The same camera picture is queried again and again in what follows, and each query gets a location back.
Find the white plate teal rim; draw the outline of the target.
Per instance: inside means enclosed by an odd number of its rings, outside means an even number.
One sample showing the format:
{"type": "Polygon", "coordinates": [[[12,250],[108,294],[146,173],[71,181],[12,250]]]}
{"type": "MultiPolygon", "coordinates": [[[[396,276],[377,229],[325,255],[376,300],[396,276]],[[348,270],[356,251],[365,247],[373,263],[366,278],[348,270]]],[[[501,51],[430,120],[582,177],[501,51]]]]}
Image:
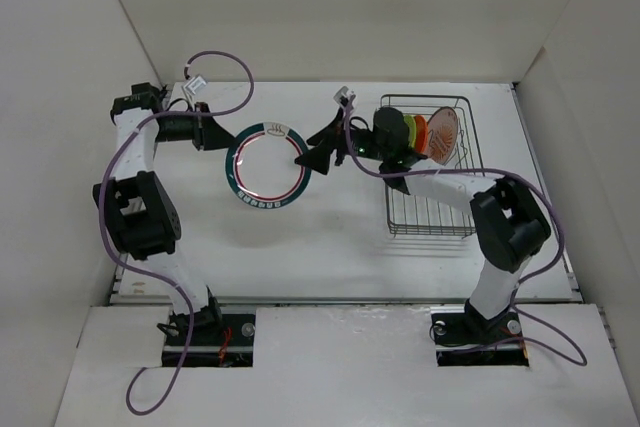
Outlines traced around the white plate teal rim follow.
{"type": "Polygon", "coordinates": [[[275,210],[306,190],[311,170],[295,163],[308,148],[298,132],[277,122],[256,123],[236,137],[225,159],[228,185],[244,204],[275,210]]]}

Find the lime green plate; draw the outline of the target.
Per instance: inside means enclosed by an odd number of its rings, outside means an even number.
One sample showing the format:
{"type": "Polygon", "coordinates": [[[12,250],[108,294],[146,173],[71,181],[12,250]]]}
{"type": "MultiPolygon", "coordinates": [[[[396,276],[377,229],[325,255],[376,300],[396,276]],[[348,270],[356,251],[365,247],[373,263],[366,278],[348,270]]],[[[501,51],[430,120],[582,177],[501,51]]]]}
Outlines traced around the lime green plate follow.
{"type": "Polygon", "coordinates": [[[408,145],[410,148],[414,149],[417,138],[417,124],[415,118],[411,114],[405,114],[403,119],[408,127],[408,145]]]}

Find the white plate orange sunburst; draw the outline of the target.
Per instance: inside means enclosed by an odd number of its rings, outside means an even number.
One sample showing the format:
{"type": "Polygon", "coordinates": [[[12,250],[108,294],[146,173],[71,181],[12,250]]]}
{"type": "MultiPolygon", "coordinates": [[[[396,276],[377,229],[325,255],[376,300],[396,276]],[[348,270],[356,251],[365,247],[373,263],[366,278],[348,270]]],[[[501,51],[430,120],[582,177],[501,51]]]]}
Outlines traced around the white plate orange sunburst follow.
{"type": "Polygon", "coordinates": [[[426,155],[440,165],[452,156],[457,143],[459,121],[451,107],[438,109],[427,121],[428,135],[426,155]]]}

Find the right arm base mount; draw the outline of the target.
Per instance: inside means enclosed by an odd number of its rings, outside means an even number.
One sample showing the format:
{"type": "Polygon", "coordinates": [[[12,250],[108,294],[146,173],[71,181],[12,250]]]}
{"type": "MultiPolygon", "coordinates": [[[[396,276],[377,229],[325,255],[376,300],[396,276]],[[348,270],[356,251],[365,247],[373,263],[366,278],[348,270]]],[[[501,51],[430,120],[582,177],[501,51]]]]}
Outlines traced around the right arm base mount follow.
{"type": "Polygon", "coordinates": [[[431,311],[429,335],[439,367],[528,367],[522,327],[515,312],[488,322],[464,309],[431,311]]]}

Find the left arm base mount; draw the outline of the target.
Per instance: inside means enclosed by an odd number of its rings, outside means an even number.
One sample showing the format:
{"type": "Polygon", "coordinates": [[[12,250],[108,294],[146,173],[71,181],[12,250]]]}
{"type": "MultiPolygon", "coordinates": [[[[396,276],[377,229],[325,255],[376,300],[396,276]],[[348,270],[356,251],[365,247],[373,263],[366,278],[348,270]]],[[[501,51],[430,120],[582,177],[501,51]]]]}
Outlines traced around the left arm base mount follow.
{"type": "MultiPolygon", "coordinates": [[[[194,315],[184,368],[245,368],[253,365],[256,314],[249,311],[224,313],[215,297],[194,315]]],[[[171,313],[157,329],[164,335],[163,367],[176,367],[188,334],[187,314],[171,313]]]]}

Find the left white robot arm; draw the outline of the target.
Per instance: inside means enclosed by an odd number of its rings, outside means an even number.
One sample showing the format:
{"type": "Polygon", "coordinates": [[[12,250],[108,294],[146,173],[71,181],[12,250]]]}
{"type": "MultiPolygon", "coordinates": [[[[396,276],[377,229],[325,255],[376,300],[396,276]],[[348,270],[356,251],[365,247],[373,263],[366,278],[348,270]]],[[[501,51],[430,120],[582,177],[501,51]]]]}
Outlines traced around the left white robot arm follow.
{"type": "Polygon", "coordinates": [[[170,323],[204,344],[223,334],[217,299],[186,265],[179,248],[182,236],[177,209],[154,169],[158,143],[190,141],[198,151],[226,150],[235,137],[198,102],[184,115],[165,116],[164,92],[150,83],[135,84],[114,100],[110,115],[117,128],[119,156],[111,162],[104,186],[93,187],[103,208],[104,228],[120,254],[138,262],[137,269],[163,282],[172,302],[170,323]]]}

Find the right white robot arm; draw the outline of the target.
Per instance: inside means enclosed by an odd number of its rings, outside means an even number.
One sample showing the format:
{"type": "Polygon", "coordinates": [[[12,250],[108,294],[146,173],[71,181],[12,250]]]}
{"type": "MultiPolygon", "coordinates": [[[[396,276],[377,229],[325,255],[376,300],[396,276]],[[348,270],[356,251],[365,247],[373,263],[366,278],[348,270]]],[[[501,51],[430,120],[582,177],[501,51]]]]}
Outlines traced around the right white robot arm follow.
{"type": "Polygon", "coordinates": [[[462,328],[471,339],[486,340],[512,308],[526,264],[552,233],[536,190],[506,171],[446,168],[458,130],[451,108],[411,120],[393,107],[380,107],[361,127],[353,124],[353,111],[344,102],[334,119],[308,138],[309,149],[296,165],[325,175],[346,157],[356,165],[373,160],[379,164],[374,177],[389,189],[433,199],[469,216],[484,265],[465,303],[462,328]]]}

